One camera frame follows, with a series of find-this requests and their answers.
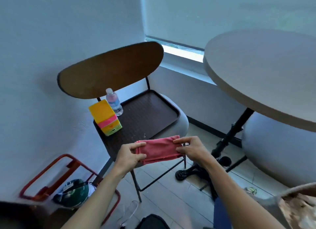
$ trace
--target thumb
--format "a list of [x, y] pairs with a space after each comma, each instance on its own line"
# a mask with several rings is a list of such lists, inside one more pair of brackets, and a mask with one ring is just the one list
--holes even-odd
[[136, 154], [135, 156], [136, 156], [137, 161], [144, 160], [147, 157], [146, 154], [142, 154], [142, 153]]
[[185, 154], [185, 148], [186, 148], [185, 146], [180, 146], [176, 148], [176, 151], [182, 154]]

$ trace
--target blue fabric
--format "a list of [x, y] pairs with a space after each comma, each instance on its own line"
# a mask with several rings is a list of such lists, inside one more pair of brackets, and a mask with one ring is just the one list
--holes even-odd
[[224, 204], [220, 200], [220, 198], [216, 198], [214, 204], [214, 228], [215, 229], [231, 229], [232, 224], [227, 215]]

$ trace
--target black bag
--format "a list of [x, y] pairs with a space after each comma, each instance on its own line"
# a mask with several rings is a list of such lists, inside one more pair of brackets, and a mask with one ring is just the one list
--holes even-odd
[[135, 229], [170, 229], [160, 216], [150, 214], [144, 217]]

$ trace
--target wooden chair backrest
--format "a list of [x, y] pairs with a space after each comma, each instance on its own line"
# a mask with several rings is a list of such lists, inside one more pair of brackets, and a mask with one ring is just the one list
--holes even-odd
[[66, 94], [92, 99], [135, 83], [156, 70], [163, 48], [156, 42], [142, 42], [85, 59], [62, 70], [58, 86]]

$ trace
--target tile floor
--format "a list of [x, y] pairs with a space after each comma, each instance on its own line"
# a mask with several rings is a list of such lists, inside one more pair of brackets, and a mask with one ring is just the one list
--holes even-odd
[[[208, 150], [215, 148], [220, 138], [208, 133], [192, 124], [189, 126], [187, 136], [197, 135]], [[223, 154], [228, 155], [234, 163], [243, 152], [239, 147], [229, 145]], [[153, 163], [135, 169], [137, 181], [141, 188], [157, 178], [168, 168], [174, 166], [180, 159]], [[187, 168], [193, 162], [187, 159]], [[210, 198], [210, 190], [207, 187], [203, 192], [199, 188], [204, 182], [197, 176], [190, 176], [185, 181], [179, 182], [174, 173], [184, 169], [181, 163], [172, 171], [163, 176], [156, 183], [141, 192], [143, 202], [129, 220], [127, 229], [134, 229], [140, 220], [149, 214], [161, 216], [171, 229], [202, 229], [212, 227], [214, 205]], [[269, 198], [287, 189], [286, 186], [272, 179], [256, 168], [250, 161], [245, 161], [237, 168], [229, 172], [229, 175], [242, 188], [254, 187], [257, 189], [257, 197]], [[133, 200], [138, 200], [131, 174], [128, 173], [119, 183], [117, 190], [121, 194], [121, 201], [102, 228], [117, 228], [117, 220], [122, 217], [125, 210]]]

